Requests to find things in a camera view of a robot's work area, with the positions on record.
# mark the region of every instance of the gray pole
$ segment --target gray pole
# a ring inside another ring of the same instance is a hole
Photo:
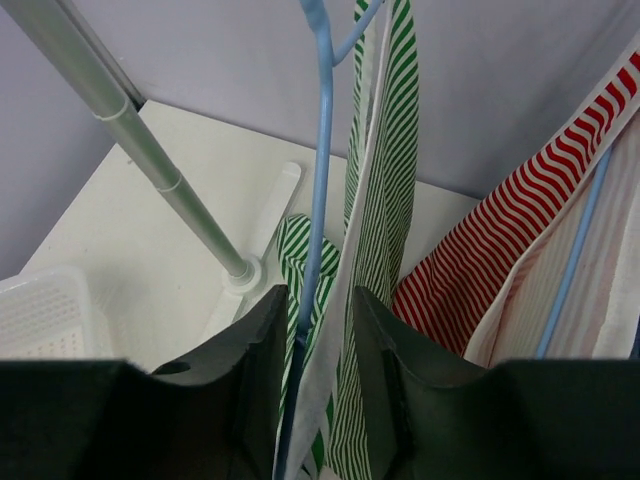
[[[239,283],[248,281],[250,263],[240,257],[61,7],[52,0],[0,0],[0,5],[229,274]]]

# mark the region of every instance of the white plastic basket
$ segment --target white plastic basket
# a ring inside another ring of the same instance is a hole
[[[97,355],[84,273],[55,267],[0,282],[0,357]]]

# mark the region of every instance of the clothes hanger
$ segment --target clothes hanger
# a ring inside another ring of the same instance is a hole
[[[285,396],[280,442],[276,458],[275,478],[278,480],[283,479],[285,475],[296,399],[302,379],[302,367],[307,348],[307,337],[311,328],[311,313],[313,311],[322,260],[322,237],[327,204],[331,123],[333,120],[333,67],[345,59],[366,30],[382,2],[383,0],[372,0],[351,33],[344,42],[334,50],[331,40],[331,22],[329,21],[329,15],[327,14],[323,0],[300,0],[300,5],[307,18],[309,28],[311,28],[316,39],[320,76],[320,113],[317,133],[316,169],[313,179],[313,197],[311,201],[309,255],[304,270],[300,310],[296,325],[291,369],[289,370],[289,377],[287,379],[287,393]]]
[[[558,319],[560,318],[560,313],[562,312],[564,302],[567,299],[569,288],[571,287],[573,277],[576,273],[576,268],[578,267],[578,260],[580,259],[580,254],[582,253],[582,248],[584,247],[587,233],[589,232],[591,218],[593,217],[593,212],[595,210],[596,203],[598,202],[598,196],[600,195],[600,190],[602,189],[602,184],[604,183],[604,177],[607,173],[607,168],[609,167],[609,160],[611,159],[612,150],[613,146],[610,146],[604,152],[604,155],[600,159],[600,163],[598,163],[598,166],[596,167],[595,176],[593,178],[593,185],[591,187],[591,191],[589,192],[589,197],[587,198],[587,204],[584,207],[584,212],[582,212],[582,217],[580,218],[580,223],[578,225],[575,239],[573,240],[573,246],[571,247],[571,252],[569,253],[567,267],[564,271],[564,275],[562,276],[560,287],[558,288],[558,293],[556,294],[553,306],[551,307],[549,319],[547,320],[547,324],[544,328],[544,331],[542,332],[542,337],[540,338],[540,343],[538,344],[535,358],[545,357],[545,355],[547,354],[547,350],[549,349],[549,344],[551,343],[551,338],[553,337],[553,332],[558,325]]]

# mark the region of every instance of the white container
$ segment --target white container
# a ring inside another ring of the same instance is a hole
[[[104,355],[98,352],[91,310],[87,281],[75,267],[1,281],[0,358]]]

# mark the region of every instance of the striped fabric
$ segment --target striped fabric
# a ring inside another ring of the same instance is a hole
[[[547,352],[549,357],[587,357],[596,352],[599,339],[611,329],[610,301],[619,295],[613,292],[613,280],[620,261],[621,245],[628,224],[634,197],[640,182],[640,120],[615,144],[615,149],[593,214],[588,236],[571,284],[562,321],[558,323]],[[561,221],[535,248],[526,252],[505,282],[492,314],[485,315],[465,353],[467,360],[492,367],[507,358],[534,356],[545,327],[569,252],[576,235],[591,185],[578,194]],[[633,345],[633,329],[637,324],[640,285],[635,289],[635,304],[630,312],[615,317],[616,324],[626,324],[625,332],[616,341],[604,341],[606,350],[600,355],[627,358]]]
[[[356,21],[367,7],[368,2],[357,2]],[[366,480],[370,477],[350,294],[354,285],[364,285],[387,305],[391,305],[411,222],[417,155],[418,69],[410,1],[394,0],[390,10],[384,40],[386,44],[383,46],[388,55],[381,59],[384,71],[378,78],[377,91],[380,96],[377,98],[377,112],[372,112],[370,108],[375,28],[367,29],[354,51],[355,112],[347,158],[344,221],[348,232],[358,203],[356,198],[365,196],[359,200],[364,207],[357,212],[362,216],[362,234],[355,249],[354,266],[351,272],[347,272],[351,274],[351,280],[343,314],[345,335],[337,385],[332,390],[325,421],[315,436],[311,451],[297,477],[299,479],[317,478],[325,462],[342,480]],[[369,123],[371,118],[377,119],[375,125]],[[365,157],[369,159],[366,166]],[[280,265],[290,287],[287,371],[301,294],[306,252],[306,245],[303,244],[308,240],[308,229],[308,219],[296,216],[286,219],[278,234]],[[321,277],[317,295],[326,291],[324,287],[331,287],[335,275],[334,250],[328,242],[324,248],[322,270],[325,276]],[[325,251],[327,259],[331,259],[331,268],[325,269]],[[317,298],[307,360],[316,351],[316,338],[321,331],[327,303],[325,295]]]
[[[574,118],[403,279],[393,305],[398,317],[450,351],[465,352],[516,262],[576,201],[638,108],[639,45],[636,37]]]

